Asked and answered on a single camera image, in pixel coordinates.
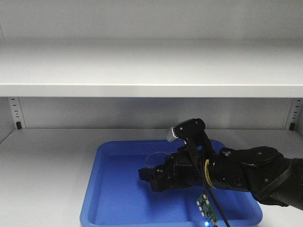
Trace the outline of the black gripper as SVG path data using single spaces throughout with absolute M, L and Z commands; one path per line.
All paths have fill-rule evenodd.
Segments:
M 149 182 L 153 192 L 208 186 L 204 170 L 206 159 L 212 154 L 213 149 L 182 146 L 176 153 L 171 154 L 163 165 L 139 169 L 139 178 Z

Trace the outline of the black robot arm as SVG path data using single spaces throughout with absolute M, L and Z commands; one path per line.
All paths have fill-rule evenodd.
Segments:
M 250 192 L 264 205 L 303 208 L 303 160 L 286 158 L 272 147 L 215 152 L 183 146 L 164 164 L 138 173 L 154 192 L 202 186 Z

